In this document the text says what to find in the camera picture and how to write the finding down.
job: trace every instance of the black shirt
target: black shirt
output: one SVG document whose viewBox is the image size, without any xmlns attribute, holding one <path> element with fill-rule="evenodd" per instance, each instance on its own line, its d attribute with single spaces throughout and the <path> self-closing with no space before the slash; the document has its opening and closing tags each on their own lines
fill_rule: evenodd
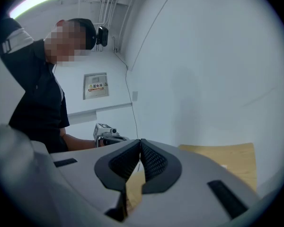
<svg viewBox="0 0 284 227">
<path fill-rule="evenodd" d="M 13 30 L 15 21 L 11 21 L 9 29 Z M 67 151 L 60 136 L 60 128 L 70 125 L 65 96 L 53 75 L 54 65 L 45 61 L 43 39 L 0 56 L 25 90 L 11 117 L 10 126 L 24 132 L 31 140 L 44 143 L 49 153 Z"/>
</svg>

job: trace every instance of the wooden surface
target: wooden surface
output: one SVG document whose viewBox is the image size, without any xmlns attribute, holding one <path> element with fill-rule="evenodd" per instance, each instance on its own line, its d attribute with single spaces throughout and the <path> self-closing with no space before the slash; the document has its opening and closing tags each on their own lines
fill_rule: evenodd
<svg viewBox="0 0 284 227">
<path fill-rule="evenodd" d="M 206 156 L 236 175 L 257 190 L 257 168 L 254 146 L 252 143 L 232 146 L 191 146 L 180 145 L 179 149 L 192 151 Z M 127 211 L 132 210 L 142 200 L 141 187 L 145 183 L 144 171 L 139 171 L 128 179 L 126 183 Z"/>
<path fill-rule="evenodd" d="M 180 145 L 179 149 L 206 156 L 236 175 L 257 190 L 257 167 L 252 143 L 232 146 L 190 146 Z"/>
</svg>

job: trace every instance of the person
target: person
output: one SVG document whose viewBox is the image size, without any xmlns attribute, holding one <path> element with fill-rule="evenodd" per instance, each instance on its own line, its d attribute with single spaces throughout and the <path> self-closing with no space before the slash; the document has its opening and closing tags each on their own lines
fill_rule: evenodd
<svg viewBox="0 0 284 227">
<path fill-rule="evenodd" d="M 44 143 L 49 153 L 96 147 L 93 140 L 66 133 L 70 123 L 65 93 L 53 74 L 56 63 L 73 61 L 95 43 L 96 31 L 89 19 L 61 20 L 45 39 L 37 41 L 14 19 L 0 20 L 0 57 L 25 90 L 9 125 Z"/>
</svg>

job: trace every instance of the black cap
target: black cap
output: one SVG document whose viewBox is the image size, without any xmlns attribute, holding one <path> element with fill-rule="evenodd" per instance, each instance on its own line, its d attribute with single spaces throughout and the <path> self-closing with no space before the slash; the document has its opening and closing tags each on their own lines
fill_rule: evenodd
<svg viewBox="0 0 284 227">
<path fill-rule="evenodd" d="M 94 48 L 97 41 L 97 34 L 93 23 L 87 18 L 72 18 L 68 21 L 76 21 L 80 26 L 85 27 L 85 49 L 91 50 Z"/>
</svg>

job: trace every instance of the wire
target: wire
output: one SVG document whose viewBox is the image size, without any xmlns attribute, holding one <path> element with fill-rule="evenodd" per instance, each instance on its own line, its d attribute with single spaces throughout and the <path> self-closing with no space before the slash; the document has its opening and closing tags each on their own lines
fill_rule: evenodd
<svg viewBox="0 0 284 227">
<path fill-rule="evenodd" d="M 121 59 L 119 58 L 119 56 L 116 55 L 116 57 L 118 57 L 118 59 L 119 59 L 120 61 L 122 61 L 122 63 L 126 66 L 125 83 L 126 83 L 126 86 L 127 86 L 127 91 L 128 91 L 129 99 L 131 100 L 132 110 L 133 110 L 133 102 L 132 102 L 132 98 L 131 98 L 131 93 L 129 92 L 129 88 L 128 88 L 127 80 L 126 80 L 126 78 L 127 78 L 127 72 L 128 72 L 128 66 L 124 63 L 123 60 L 121 60 Z M 136 117 L 135 117 L 135 115 L 134 115 L 134 111 L 133 111 L 133 118 L 134 118 L 134 123 L 136 124 L 136 133 L 137 133 L 137 139 L 138 139 L 138 138 L 139 138 L 139 137 L 138 137 L 138 127 L 137 127 L 137 121 L 136 121 Z"/>
</svg>

